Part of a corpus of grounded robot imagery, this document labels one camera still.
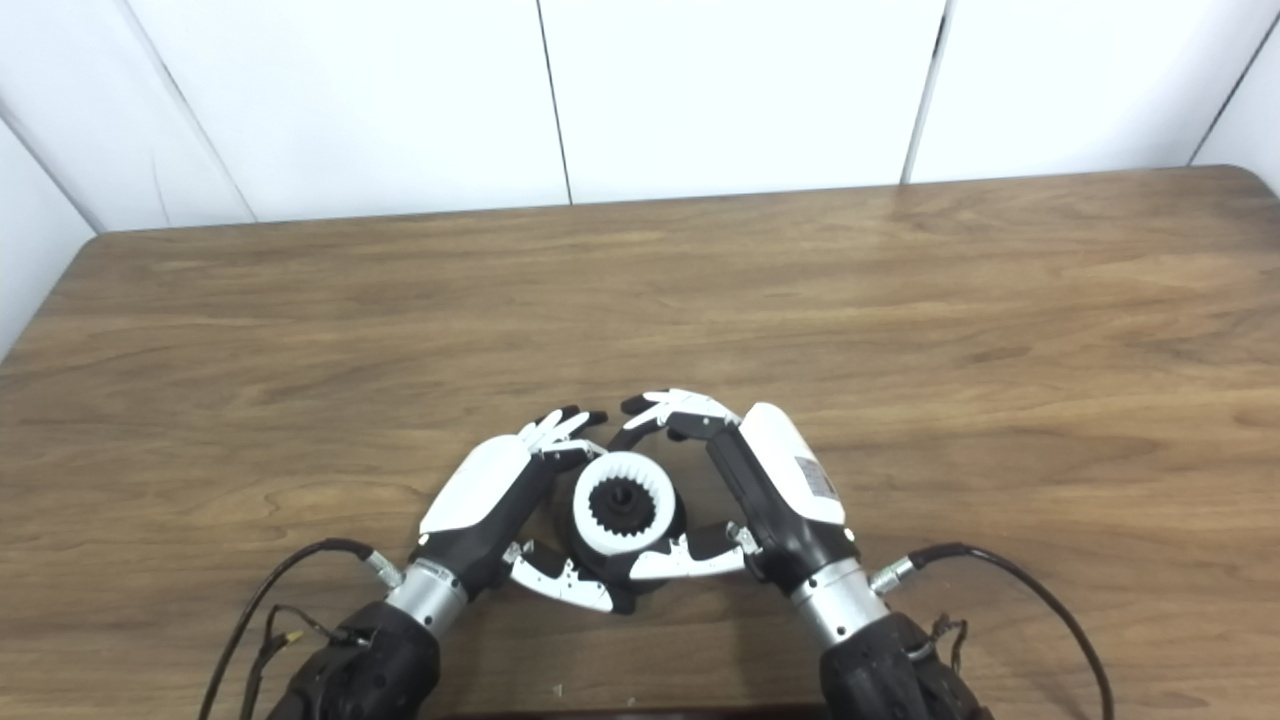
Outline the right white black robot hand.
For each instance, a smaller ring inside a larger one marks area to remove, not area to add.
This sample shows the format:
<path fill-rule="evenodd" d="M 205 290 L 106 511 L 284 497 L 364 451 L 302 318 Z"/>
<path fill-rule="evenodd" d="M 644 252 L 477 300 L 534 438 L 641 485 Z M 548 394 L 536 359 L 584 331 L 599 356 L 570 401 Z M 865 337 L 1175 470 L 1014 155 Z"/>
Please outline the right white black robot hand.
<path fill-rule="evenodd" d="M 835 484 L 790 416 L 773 404 L 737 414 L 687 389 L 646 391 L 620 405 L 626 421 L 611 450 L 666 430 L 698 439 L 744 520 L 660 539 L 628 564 L 631 582 L 749 571 L 791 593 L 823 568 L 859 556 Z"/>

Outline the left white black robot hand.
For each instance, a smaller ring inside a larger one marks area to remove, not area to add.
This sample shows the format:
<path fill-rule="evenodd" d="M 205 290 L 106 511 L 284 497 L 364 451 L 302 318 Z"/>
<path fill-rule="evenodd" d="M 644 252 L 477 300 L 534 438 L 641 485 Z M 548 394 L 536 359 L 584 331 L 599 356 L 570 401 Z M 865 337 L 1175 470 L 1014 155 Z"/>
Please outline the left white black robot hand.
<path fill-rule="evenodd" d="M 475 601 L 506 574 L 506 552 L 556 479 L 604 455 L 585 433 L 607 419 L 570 405 L 475 446 L 419 523 L 411 561 L 447 570 Z"/>

